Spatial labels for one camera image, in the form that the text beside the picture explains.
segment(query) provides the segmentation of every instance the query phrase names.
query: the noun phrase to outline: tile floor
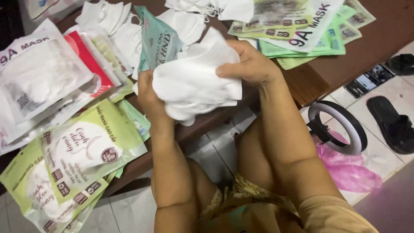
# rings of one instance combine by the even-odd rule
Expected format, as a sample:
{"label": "tile floor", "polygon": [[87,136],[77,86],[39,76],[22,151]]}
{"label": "tile floor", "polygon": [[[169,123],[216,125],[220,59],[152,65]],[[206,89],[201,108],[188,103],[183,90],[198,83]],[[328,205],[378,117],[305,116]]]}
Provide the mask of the tile floor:
{"label": "tile floor", "polygon": [[[399,53],[414,53],[414,42]],[[414,119],[414,75],[397,76],[360,99],[354,99],[344,88],[331,93],[324,100],[337,103],[350,111],[362,124],[368,138],[368,147],[362,153],[365,166],[387,180],[414,155],[399,155],[388,148],[380,130],[366,107],[367,99],[383,95],[387,97],[400,114]],[[308,108],[301,109],[306,123]],[[234,134],[243,132],[256,118],[249,110],[239,112],[230,124],[223,124],[203,135],[185,149],[185,154],[195,159],[213,182],[221,183],[232,179],[237,172]],[[347,140],[344,128],[328,114],[321,114],[323,123],[341,133]],[[143,177],[150,177],[149,171]],[[352,205],[367,194],[342,191]],[[132,233],[152,232],[156,205],[150,188],[143,188],[126,194],[100,200],[88,218],[81,233]],[[0,233],[37,232],[26,220],[11,196],[0,196]]]}

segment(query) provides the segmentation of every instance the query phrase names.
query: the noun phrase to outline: fingernail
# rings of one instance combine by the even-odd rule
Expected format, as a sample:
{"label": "fingernail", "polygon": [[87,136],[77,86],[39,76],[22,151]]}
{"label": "fingernail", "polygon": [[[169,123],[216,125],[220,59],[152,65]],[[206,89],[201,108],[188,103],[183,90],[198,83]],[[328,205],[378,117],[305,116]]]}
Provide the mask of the fingernail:
{"label": "fingernail", "polygon": [[220,74],[222,74],[223,71],[220,68],[216,69],[216,75],[219,76]]}

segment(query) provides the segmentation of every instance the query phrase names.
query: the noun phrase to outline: black sandal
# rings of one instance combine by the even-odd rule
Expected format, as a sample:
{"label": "black sandal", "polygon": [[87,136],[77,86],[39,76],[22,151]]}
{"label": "black sandal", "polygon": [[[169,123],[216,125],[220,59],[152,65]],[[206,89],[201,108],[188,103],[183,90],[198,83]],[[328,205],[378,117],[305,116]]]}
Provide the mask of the black sandal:
{"label": "black sandal", "polygon": [[414,153],[414,129],[409,117],[399,115],[384,96],[370,98],[366,105],[377,121],[388,146],[399,154]]}

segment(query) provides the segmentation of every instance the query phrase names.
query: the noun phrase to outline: floral shorts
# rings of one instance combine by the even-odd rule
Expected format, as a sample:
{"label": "floral shorts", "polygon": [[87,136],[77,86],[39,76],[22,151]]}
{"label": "floral shorts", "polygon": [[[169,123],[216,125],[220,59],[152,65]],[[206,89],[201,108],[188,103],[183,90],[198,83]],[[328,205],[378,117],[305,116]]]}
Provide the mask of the floral shorts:
{"label": "floral shorts", "polygon": [[281,206],[298,216],[295,206],[288,197],[279,196],[269,190],[260,188],[243,178],[240,174],[237,174],[231,191],[226,187],[224,193],[222,193],[217,188],[210,205],[200,214],[200,221],[209,221],[220,213],[227,212],[238,206],[258,202]]}

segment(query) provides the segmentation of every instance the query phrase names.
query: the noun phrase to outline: hand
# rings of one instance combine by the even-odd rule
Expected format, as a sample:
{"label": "hand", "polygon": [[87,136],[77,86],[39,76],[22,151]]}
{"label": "hand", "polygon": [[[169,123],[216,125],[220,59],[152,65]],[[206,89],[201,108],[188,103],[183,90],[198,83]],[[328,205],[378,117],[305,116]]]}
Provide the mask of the hand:
{"label": "hand", "polygon": [[240,63],[226,63],[216,69],[221,78],[242,78],[248,83],[263,85],[283,77],[279,67],[247,41],[227,40],[240,56]]}
{"label": "hand", "polygon": [[165,103],[158,98],[152,88],[153,70],[142,71],[138,75],[138,103],[151,123],[150,134],[174,136],[175,121],[165,112]]}

